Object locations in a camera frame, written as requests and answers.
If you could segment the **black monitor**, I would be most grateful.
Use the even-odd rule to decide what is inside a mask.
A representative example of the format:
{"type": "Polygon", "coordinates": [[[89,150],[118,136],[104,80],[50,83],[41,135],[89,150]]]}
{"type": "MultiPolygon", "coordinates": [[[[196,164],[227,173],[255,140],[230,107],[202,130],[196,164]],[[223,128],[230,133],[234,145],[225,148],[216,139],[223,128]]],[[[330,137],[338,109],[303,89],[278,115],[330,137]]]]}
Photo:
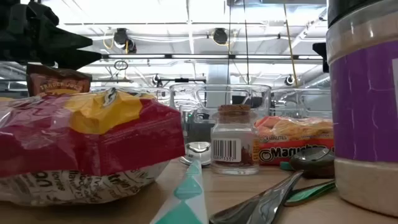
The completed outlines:
{"type": "Polygon", "coordinates": [[[260,96],[238,96],[238,95],[233,95],[232,96],[232,104],[233,105],[249,105],[252,109],[261,107],[263,103],[263,99],[260,96]]]}

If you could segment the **plain silver spoon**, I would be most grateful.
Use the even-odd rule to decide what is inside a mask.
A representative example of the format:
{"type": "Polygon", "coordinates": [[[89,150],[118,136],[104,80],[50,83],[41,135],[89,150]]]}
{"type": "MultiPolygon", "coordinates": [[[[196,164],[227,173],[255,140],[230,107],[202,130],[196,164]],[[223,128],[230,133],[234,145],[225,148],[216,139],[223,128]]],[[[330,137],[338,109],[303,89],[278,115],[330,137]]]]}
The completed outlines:
{"type": "Polygon", "coordinates": [[[276,224],[289,194],[302,177],[334,180],[335,154],[325,147],[311,147],[290,158],[294,173],[273,187],[213,214],[209,224],[276,224]]]}

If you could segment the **small glass jar cork lid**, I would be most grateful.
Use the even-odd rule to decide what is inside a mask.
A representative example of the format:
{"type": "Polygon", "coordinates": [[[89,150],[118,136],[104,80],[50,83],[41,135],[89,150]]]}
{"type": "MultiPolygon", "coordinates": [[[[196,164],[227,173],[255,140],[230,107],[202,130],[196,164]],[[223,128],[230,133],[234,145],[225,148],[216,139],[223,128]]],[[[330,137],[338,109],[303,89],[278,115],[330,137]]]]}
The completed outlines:
{"type": "Polygon", "coordinates": [[[217,174],[253,175],[259,172],[258,135],[249,105],[221,105],[211,129],[211,169],[217,174]]]}

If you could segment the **red yellow noodle bag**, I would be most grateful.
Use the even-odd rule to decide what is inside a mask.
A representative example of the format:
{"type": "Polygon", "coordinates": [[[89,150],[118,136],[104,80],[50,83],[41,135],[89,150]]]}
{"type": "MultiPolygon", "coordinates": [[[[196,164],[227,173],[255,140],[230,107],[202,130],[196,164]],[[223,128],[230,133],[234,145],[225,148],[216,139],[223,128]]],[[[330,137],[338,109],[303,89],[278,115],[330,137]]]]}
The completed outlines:
{"type": "Polygon", "coordinates": [[[152,95],[0,98],[0,201],[106,203],[137,194],[184,155],[180,113],[152,95]]]}

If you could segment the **taco seasoning mix packet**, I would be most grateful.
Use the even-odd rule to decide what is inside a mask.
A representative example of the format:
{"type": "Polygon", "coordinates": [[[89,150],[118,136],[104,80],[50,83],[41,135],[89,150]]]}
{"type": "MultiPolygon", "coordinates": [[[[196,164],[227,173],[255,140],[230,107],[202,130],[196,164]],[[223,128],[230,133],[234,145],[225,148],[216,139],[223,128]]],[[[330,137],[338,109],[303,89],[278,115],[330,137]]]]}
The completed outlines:
{"type": "Polygon", "coordinates": [[[26,82],[30,96],[87,93],[92,76],[76,70],[45,65],[27,65],[26,82]]]}

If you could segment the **black overhead bracket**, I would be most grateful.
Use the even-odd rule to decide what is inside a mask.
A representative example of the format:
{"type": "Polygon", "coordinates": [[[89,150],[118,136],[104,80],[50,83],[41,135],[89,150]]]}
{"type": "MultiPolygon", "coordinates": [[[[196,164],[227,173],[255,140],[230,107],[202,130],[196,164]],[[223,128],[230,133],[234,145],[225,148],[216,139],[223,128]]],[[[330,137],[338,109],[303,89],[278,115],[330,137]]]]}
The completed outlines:
{"type": "Polygon", "coordinates": [[[156,81],[156,84],[160,85],[163,82],[175,82],[175,83],[203,82],[203,83],[206,83],[206,80],[205,79],[194,79],[194,78],[171,78],[171,79],[169,79],[169,78],[159,78],[156,81]]]}

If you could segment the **orange Maruchan noodle packet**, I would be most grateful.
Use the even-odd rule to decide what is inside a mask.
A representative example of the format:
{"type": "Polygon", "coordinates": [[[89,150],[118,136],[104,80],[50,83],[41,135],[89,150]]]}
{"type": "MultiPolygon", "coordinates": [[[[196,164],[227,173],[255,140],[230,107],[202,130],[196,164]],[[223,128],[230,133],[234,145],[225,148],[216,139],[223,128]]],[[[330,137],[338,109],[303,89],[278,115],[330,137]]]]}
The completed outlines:
{"type": "Polygon", "coordinates": [[[304,149],[325,147],[334,150],[330,119],[265,116],[254,123],[259,135],[259,164],[277,166],[304,149]]]}

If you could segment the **purple label spice jar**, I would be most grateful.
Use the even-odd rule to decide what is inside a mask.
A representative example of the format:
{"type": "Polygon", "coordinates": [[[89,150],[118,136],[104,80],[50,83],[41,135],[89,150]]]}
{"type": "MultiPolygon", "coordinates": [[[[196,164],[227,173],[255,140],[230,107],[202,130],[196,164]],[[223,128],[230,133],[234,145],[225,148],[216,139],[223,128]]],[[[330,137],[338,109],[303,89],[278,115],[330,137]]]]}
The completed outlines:
{"type": "Polygon", "coordinates": [[[398,0],[328,0],[326,52],[339,195],[398,217],[398,0]]]}

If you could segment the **ceiling light rail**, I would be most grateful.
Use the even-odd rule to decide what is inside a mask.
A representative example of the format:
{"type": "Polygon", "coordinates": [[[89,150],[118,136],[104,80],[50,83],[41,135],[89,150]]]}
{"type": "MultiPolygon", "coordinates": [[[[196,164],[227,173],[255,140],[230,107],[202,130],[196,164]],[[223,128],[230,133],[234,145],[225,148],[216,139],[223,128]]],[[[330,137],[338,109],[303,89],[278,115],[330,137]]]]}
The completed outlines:
{"type": "Polygon", "coordinates": [[[289,59],[289,55],[103,54],[103,59],[289,59]]]}

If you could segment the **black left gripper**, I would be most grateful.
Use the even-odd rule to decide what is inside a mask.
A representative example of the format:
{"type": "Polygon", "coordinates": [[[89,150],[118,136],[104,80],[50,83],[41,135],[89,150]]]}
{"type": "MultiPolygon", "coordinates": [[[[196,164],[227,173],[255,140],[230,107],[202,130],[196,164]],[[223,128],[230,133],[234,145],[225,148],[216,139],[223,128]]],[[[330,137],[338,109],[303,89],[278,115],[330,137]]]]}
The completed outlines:
{"type": "MultiPolygon", "coordinates": [[[[0,0],[0,61],[43,62],[45,53],[40,43],[40,29],[46,25],[46,48],[80,49],[93,41],[57,27],[59,18],[41,0],[0,0]]],[[[59,68],[78,70],[102,59],[102,54],[85,50],[65,50],[55,54],[59,68]]]]}

